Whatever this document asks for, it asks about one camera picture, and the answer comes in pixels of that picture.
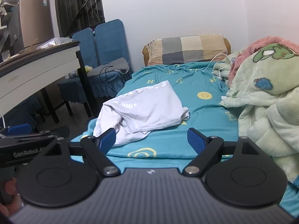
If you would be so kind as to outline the white t-shirt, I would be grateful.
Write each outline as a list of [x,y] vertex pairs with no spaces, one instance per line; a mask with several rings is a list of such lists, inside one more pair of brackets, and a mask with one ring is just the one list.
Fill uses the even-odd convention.
[[152,131],[181,124],[189,119],[169,81],[137,88],[103,103],[93,135],[98,137],[113,128],[115,147],[146,138]]

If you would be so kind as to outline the blue covered chair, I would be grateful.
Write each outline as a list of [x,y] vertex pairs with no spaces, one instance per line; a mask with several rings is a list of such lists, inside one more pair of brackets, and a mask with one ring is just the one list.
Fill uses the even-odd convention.
[[58,83],[59,93],[63,100],[83,104],[89,117],[96,117],[99,106],[94,96],[91,83],[87,77],[86,65],[96,66],[97,55],[94,34],[91,28],[85,28],[72,35],[72,39],[79,41],[80,49],[76,52],[79,69],[75,70],[78,76],[64,79]]
[[[131,65],[124,24],[121,20],[115,19],[102,23],[94,29],[95,48],[99,64],[104,65],[118,58],[124,57],[129,66]],[[126,73],[111,71],[90,77],[94,96],[115,97],[125,86],[125,83],[132,78],[132,69]]]

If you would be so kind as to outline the teal patterned bed sheet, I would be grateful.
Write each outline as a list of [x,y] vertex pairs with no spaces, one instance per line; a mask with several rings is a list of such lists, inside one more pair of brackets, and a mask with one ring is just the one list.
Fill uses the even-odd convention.
[[[108,158],[119,169],[183,168],[196,155],[187,142],[187,131],[191,127],[206,136],[216,135],[229,141],[238,138],[239,112],[220,105],[228,87],[211,73],[211,64],[207,62],[145,67],[132,75],[117,96],[165,80],[169,81],[182,105],[189,109],[189,119],[176,126],[152,131],[142,140],[113,146]],[[89,122],[83,136],[93,135],[96,120]]]

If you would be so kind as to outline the grey folded cloth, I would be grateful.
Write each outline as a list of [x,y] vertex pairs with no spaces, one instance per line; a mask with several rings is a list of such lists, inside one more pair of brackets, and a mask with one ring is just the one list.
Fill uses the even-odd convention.
[[126,74],[130,70],[129,64],[124,57],[118,58],[104,65],[100,65],[87,73],[87,77],[96,77],[100,74],[116,71]]

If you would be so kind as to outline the green and pink blanket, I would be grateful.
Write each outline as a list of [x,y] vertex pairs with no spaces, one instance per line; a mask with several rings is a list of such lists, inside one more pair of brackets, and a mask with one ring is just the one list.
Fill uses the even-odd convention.
[[298,45],[267,36],[236,54],[220,105],[241,108],[239,135],[255,142],[298,186]]

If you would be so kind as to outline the plaid pillow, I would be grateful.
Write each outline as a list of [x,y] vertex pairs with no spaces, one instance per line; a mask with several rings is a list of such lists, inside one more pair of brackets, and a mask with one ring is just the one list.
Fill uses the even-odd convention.
[[221,34],[200,34],[155,39],[144,46],[142,53],[145,66],[218,62],[231,53],[231,45]]

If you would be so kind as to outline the clear plastic bag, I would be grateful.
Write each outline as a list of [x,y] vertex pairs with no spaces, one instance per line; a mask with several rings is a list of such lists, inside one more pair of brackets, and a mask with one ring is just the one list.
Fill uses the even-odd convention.
[[63,44],[66,44],[66,43],[71,43],[72,41],[73,41],[73,39],[71,39],[71,38],[55,37],[55,38],[52,38],[52,39],[48,40],[47,42],[41,44],[36,49],[37,50],[48,49],[48,48],[51,48],[51,47],[54,47],[54,46],[59,46],[59,45],[63,45]]

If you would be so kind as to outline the gold mini fridge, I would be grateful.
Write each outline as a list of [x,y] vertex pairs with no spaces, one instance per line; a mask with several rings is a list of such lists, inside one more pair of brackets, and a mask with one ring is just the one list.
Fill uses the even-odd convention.
[[49,0],[20,0],[9,22],[11,46],[15,53],[37,48],[54,37]]

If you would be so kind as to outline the window with metal grille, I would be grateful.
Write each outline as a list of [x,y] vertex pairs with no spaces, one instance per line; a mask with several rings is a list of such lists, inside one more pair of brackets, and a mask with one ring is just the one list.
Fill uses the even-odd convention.
[[102,0],[55,0],[55,9],[61,37],[105,23]]

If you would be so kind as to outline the white desk with black frame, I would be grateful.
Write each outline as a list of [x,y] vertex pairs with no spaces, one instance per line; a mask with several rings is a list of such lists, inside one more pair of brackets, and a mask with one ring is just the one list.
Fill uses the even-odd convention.
[[1,117],[49,84],[79,69],[79,41],[23,53],[1,62]]

